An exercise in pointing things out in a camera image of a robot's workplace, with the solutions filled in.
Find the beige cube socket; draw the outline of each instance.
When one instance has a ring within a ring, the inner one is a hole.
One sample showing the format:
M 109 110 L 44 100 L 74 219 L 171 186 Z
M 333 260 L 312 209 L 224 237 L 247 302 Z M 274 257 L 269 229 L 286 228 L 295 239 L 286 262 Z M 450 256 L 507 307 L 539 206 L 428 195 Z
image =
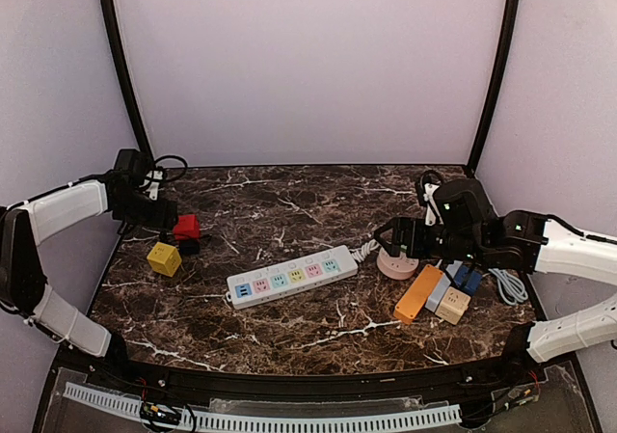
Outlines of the beige cube socket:
M 471 297 L 456 288 L 450 287 L 435 311 L 435 315 L 450 324 L 456 325 L 469 306 Z

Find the white robotic arm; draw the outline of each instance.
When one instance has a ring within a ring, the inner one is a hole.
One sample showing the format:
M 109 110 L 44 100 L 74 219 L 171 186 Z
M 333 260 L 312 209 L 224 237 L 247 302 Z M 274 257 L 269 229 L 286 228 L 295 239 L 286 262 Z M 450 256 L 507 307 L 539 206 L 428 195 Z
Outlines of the white robotic arm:
M 617 238 L 565 228 L 548 220 L 536 271 L 568 274 L 617 285 Z M 583 311 L 536 322 L 528 337 L 527 352 L 538 363 L 570 351 L 617 338 L 617 293 Z
M 497 217 L 479 181 L 443 183 L 425 175 L 416 185 L 425 218 L 393 218 L 375 231 L 391 256 L 403 248 L 408 257 L 460 259 L 487 269 L 560 273 L 617 285 L 617 238 L 576 229 L 552 215 L 513 211 Z M 382 236 L 389 230 L 390 242 Z M 524 352 L 543 363 L 612 339 L 617 339 L 617 294 L 572 315 L 515 328 L 504 355 Z
M 2 308 L 84 353 L 105 357 L 112 334 L 54 291 L 42 273 L 37 247 L 52 235 L 107 211 L 130 225 L 171 230 L 177 222 L 177 207 L 157 200 L 164 173 L 155 170 L 155 163 L 137 150 L 121 150 L 114 169 L 104 175 L 0 209 Z

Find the gray cable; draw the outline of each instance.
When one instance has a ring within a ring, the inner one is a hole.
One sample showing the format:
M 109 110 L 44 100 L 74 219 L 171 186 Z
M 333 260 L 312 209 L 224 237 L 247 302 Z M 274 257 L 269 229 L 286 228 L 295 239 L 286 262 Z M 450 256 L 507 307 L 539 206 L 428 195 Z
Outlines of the gray cable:
M 510 306 L 524 303 L 528 298 L 527 290 L 521 279 L 503 269 L 489 269 L 497 279 L 497 288 L 501 299 Z

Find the orange block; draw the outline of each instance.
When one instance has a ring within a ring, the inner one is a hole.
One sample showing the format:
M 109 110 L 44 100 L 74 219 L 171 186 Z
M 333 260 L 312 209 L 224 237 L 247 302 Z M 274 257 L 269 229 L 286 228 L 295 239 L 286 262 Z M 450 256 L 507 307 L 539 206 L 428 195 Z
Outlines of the orange block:
M 426 265 L 403 298 L 396 304 L 394 317 L 404 324 L 411 324 L 433 293 L 442 274 L 443 272 L 437 267 Z

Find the power strip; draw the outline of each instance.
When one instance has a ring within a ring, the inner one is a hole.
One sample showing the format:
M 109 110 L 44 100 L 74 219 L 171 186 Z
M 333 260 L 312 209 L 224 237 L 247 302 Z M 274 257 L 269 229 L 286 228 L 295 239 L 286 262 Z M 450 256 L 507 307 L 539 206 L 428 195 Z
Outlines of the power strip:
M 331 284 L 358 273 L 349 249 L 340 247 L 228 277 L 228 300 L 237 310 Z

